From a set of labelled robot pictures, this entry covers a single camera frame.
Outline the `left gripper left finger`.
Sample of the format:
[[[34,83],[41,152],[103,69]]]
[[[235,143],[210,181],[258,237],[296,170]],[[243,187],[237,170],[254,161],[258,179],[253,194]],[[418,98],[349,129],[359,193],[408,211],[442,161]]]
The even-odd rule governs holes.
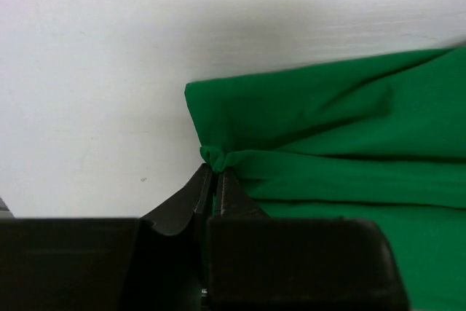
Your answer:
[[[200,310],[202,165],[139,218],[1,221],[3,310]]]

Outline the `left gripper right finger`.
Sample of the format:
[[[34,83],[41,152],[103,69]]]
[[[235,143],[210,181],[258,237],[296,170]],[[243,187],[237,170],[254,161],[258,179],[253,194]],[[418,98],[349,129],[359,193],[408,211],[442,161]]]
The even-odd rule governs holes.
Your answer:
[[[390,244],[365,219],[278,219],[218,177],[208,220],[212,310],[408,310]]]

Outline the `green t shirt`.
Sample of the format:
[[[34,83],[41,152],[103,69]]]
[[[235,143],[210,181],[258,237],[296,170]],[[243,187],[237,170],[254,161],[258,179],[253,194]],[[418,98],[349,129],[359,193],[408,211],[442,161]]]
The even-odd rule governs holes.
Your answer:
[[[365,218],[415,308],[465,308],[465,48],[187,84],[200,154],[276,217]]]

